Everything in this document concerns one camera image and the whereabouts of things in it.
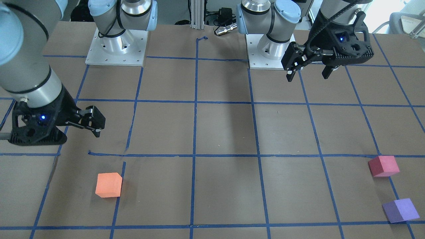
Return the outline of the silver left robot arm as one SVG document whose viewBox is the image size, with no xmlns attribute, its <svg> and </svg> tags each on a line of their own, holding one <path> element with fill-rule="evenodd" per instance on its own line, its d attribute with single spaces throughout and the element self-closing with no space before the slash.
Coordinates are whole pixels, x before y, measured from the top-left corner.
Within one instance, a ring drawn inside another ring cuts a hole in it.
<svg viewBox="0 0 425 239">
<path fill-rule="evenodd" d="M 339 66 L 365 63 L 374 51 L 364 22 L 370 0 L 324 0 L 304 44 L 291 40 L 301 19 L 293 0 L 243 0 L 236 23 L 241 34 L 261 34 L 258 47 L 269 59 L 279 59 L 291 82 L 297 71 L 312 62 L 325 65 L 327 79 Z"/>
</svg>

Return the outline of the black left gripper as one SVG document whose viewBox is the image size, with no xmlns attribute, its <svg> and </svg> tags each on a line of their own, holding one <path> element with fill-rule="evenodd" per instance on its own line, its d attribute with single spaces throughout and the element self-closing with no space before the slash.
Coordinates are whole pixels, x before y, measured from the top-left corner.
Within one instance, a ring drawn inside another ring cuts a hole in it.
<svg viewBox="0 0 425 239">
<path fill-rule="evenodd" d="M 310 42 L 310 47 L 291 42 L 283 58 L 281 59 L 286 78 L 292 82 L 297 71 L 314 61 L 320 61 L 326 65 L 322 76 L 326 80 L 339 68 L 339 65 L 361 64 L 374 56 L 370 43 L 370 36 L 366 24 L 365 12 L 359 12 L 355 22 L 351 25 L 329 23 Z M 324 56 L 324 50 L 333 51 L 332 56 Z"/>
</svg>

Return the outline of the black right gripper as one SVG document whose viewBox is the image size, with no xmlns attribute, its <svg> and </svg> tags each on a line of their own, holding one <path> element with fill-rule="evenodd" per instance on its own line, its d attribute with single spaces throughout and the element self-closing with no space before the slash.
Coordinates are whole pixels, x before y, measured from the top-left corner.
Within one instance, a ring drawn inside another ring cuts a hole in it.
<svg viewBox="0 0 425 239">
<path fill-rule="evenodd" d="M 62 87 L 58 97 L 43 107 L 30 108 L 26 102 L 15 103 L 8 141 L 18 146 L 62 145 L 68 138 L 58 127 L 65 123 L 100 137 L 105 117 L 96 106 L 79 110 L 68 90 Z"/>
</svg>

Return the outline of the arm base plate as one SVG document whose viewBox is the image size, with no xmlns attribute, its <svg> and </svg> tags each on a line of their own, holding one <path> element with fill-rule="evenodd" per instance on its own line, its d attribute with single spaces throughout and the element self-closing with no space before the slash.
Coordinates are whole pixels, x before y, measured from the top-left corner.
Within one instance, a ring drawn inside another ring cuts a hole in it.
<svg viewBox="0 0 425 239">
<path fill-rule="evenodd" d="M 276 43 L 263 34 L 245 35 L 246 49 L 250 69 L 255 70 L 284 70 L 281 60 L 291 42 L 292 35 L 286 43 Z"/>
<path fill-rule="evenodd" d="M 116 38 L 100 38 L 95 30 L 85 63 L 87 65 L 143 66 L 148 31 L 126 30 Z"/>
</svg>

